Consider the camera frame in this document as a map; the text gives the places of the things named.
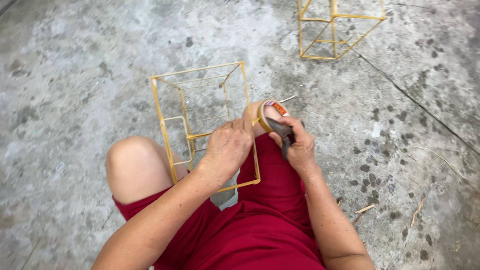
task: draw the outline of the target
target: knee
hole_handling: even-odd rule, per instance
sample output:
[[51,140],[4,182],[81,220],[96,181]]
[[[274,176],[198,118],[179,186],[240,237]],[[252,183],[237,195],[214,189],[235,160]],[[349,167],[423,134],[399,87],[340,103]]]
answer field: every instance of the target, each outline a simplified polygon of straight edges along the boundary
[[[243,117],[248,118],[249,113],[250,113],[250,119],[252,119],[252,120],[257,119],[258,118],[258,107],[260,107],[263,102],[264,102],[264,100],[259,100],[259,101],[250,103],[250,112],[248,111],[248,107],[246,107],[245,110],[243,111]],[[270,117],[270,118],[273,118],[275,120],[282,116],[280,114],[280,112],[278,112],[277,109],[275,109],[273,106],[265,106],[264,115],[266,117]],[[259,123],[256,123],[253,126],[252,129],[253,129],[253,134],[255,135],[255,137],[258,137],[258,136],[266,133],[265,129],[263,129],[262,126]]]
[[118,166],[133,159],[146,159],[155,153],[152,140],[143,136],[133,136],[116,142],[107,154],[107,164]]
[[248,111],[248,106],[243,110],[243,117],[248,118],[249,114],[252,120],[257,118],[258,106],[262,104],[263,100],[250,103],[250,111]]

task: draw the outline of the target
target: rectangular bamboo frame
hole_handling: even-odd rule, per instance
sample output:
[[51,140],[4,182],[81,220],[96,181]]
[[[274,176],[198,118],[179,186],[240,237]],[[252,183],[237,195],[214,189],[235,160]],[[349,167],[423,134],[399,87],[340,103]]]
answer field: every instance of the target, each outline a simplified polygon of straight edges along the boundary
[[[235,67],[233,68],[232,71],[230,71],[226,75],[218,75],[218,76],[212,76],[212,77],[208,77],[208,78],[181,81],[181,82],[175,82],[175,83],[171,83],[171,82],[167,81],[166,79],[164,79],[164,77],[171,76],[171,75],[184,74],[184,73],[189,73],[189,72],[195,72],[195,71],[206,70],[206,69],[214,69],[214,68],[231,66],[231,65],[234,65]],[[175,184],[178,183],[177,173],[175,172],[175,165],[189,163],[189,170],[191,170],[192,169],[192,163],[193,163],[193,156],[195,155],[195,152],[198,152],[200,150],[205,150],[205,148],[195,149],[193,141],[195,139],[208,136],[212,133],[212,132],[208,132],[208,133],[203,133],[203,134],[192,134],[194,132],[192,132],[190,130],[190,125],[188,123],[188,118],[187,118],[187,111],[189,111],[191,109],[186,109],[186,107],[185,107],[185,102],[184,102],[184,99],[183,99],[183,91],[186,90],[186,89],[202,88],[202,87],[207,87],[207,86],[217,86],[218,83],[205,84],[205,85],[200,85],[200,86],[195,86],[195,87],[186,87],[186,88],[180,88],[178,85],[224,77],[225,80],[221,83],[221,85],[222,85],[223,92],[224,92],[224,95],[225,95],[225,104],[227,106],[227,115],[213,117],[213,118],[206,118],[206,119],[202,119],[200,121],[210,120],[210,119],[215,119],[215,118],[222,118],[222,117],[228,117],[228,119],[230,120],[230,108],[228,106],[228,98],[227,98],[227,90],[225,88],[225,82],[228,80],[230,75],[238,67],[240,67],[242,75],[243,75],[245,95],[246,95],[246,99],[247,99],[246,100],[247,101],[247,109],[248,109],[248,111],[250,111],[250,99],[249,99],[248,88],[247,88],[247,76],[245,75],[245,68],[244,68],[243,61],[234,62],[234,63],[227,63],[227,64],[222,64],[222,65],[216,65],[216,66],[210,66],[210,67],[204,67],[204,68],[191,69],[191,70],[180,71],[180,72],[165,73],[165,74],[162,74],[162,75],[155,75],[155,76],[150,77],[150,81],[152,83],[153,95],[155,97],[156,110],[158,112],[158,119],[160,121],[160,128],[162,130],[163,138],[165,140],[165,150],[167,151],[168,163],[170,165],[170,170],[171,170],[171,173],[172,173],[172,176],[173,176],[173,182]],[[172,86],[172,87],[174,87],[178,90],[180,100],[181,100],[181,106],[182,106],[182,110],[183,110],[183,115],[182,116],[175,116],[175,117],[169,117],[169,118],[164,118],[163,117],[162,111],[160,109],[159,99],[158,99],[157,80],[162,81],[162,82],[164,82],[164,83],[166,83],[166,84],[168,84],[168,85],[170,85],[170,86]],[[250,122],[254,122],[254,119],[251,118],[250,114],[249,114],[249,118],[250,118]],[[174,120],[174,119],[181,119],[182,122],[183,122],[183,127],[184,127],[185,135],[186,135],[186,138],[187,138],[187,147],[188,147],[188,151],[189,151],[189,155],[190,155],[190,160],[188,160],[188,161],[182,161],[182,162],[176,162],[176,163],[173,161],[172,151],[170,149],[170,143],[169,143],[169,140],[168,140],[167,126],[165,125],[165,121]],[[257,148],[256,148],[256,145],[255,145],[255,141],[253,142],[253,159],[254,159],[254,163],[255,163],[255,178],[256,178],[255,180],[245,182],[245,183],[242,183],[242,184],[236,184],[236,185],[233,185],[233,186],[224,187],[224,188],[219,189],[217,192],[222,192],[222,191],[226,191],[226,190],[229,190],[229,189],[242,187],[242,186],[246,186],[246,185],[250,185],[250,184],[258,184],[260,182],[260,169],[258,167]]]
[[[310,5],[310,2],[312,0],[307,0],[307,3],[305,6],[302,8],[301,6],[301,0],[298,0],[298,14],[299,14],[299,38],[300,38],[300,57],[303,58],[310,58],[310,59],[329,59],[329,60],[336,60],[342,57],[347,51],[349,51],[353,46],[355,46],[357,43],[359,43],[365,36],[368,35],[373,29],[375,29],[381,22],[383,22],[386,19],[385,16],[385,8],[384,8],[384,2],[383,0],[380,0],[380,5],[382,8],[382,16],[381,17],[372,17],[372,16],[363,16],[363,15],[352,15],[352,14],[338,14],[337,13],[337,4],[336,0],[329,0],[330,4],[330,20],[326,19],[319,19],[319,18],[305,18],[303,15],[305,14],[305,11],[307,11],[308,6]],[[364,35],[353,35],[351,36],[348,40],[343,40],[343,41],[338,41],[335,36],[335,19],[336,18],[360,18],[360,19],[370,19],[370,20],[378,20],[378,23],[375,24],[370,30],[368,30]],[[308,46],[308,48],[303,51],[303,37],[302,37],[302,30],[301,30],[301,22],[302,21],[319,21],[319,22],[326,22],[327,24],[325,27],[320,31],[320,33],[317,35],[317,37],[312,41],[312,43]],[[332,28],[332,40],[319,40],[318,38],[320,35],[325,31],[325,29],[331,25]],[[353,38],[353,37],[359,37],[352,45],[348,46],[346,49],[342,49],[346,44],[348,45],[348,42]],[[315,44],[315,42],[327,42],[327,43],[332,43],[332,49],[334,51],[335,57],[327,57],[327,56],[315,56],[315,55],[305,55],[307,51]]]

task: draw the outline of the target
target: person's left hand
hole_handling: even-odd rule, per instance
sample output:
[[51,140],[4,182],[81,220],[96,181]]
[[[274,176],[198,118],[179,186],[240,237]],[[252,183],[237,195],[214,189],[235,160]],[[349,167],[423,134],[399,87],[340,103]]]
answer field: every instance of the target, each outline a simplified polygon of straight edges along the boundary
[[247,158],[253,144],[252,124],[243,118],[227,121],[217,127],[208,140],[200,163],[226,183]]

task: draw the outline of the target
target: tape roll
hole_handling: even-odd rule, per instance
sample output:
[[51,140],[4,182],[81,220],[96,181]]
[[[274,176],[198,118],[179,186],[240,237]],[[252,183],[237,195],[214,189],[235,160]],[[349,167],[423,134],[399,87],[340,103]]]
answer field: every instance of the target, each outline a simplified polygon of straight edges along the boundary
[[274,107],[280,113],[281,116],[289,116],[289,114],[287,109],[285,109],[284,107],[282,107],[282,105],[280,105],[280,102],[273,99],[267,99],[263,101],[260,106],[258,106],[258,110],[257,110],[257,118],[259,118],[258,122],[260,123],[260,126],[262,126],[262,128],[265,129],[265,131],[267,131],[267,133],[271,133],[273,132],[273,129],[270,127],[270,125],[266,121],[265,113],[264,113],[265,106]]

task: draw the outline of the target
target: hand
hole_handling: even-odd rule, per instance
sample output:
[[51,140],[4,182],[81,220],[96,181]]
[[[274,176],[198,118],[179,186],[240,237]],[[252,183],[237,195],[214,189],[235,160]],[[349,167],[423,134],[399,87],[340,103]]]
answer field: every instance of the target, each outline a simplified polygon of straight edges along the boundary
[[203,167],[225,184],[246,160],[253,144],[252,124],[243,118],[227,121],[217,127],[208,140]]
[[[282,125],[291,126],[295,134],[295,143],[287,150],[288,162],[300,176],[308,176],[308,174],[313,171],[313,168],[316,168],[313,135],[305,131],[300,119],[284,116],[277,119],[277,121]],[[272,132],[268,134],[268,136],[272,138],[280,148],[282,147],[282,139],[277,133]]]

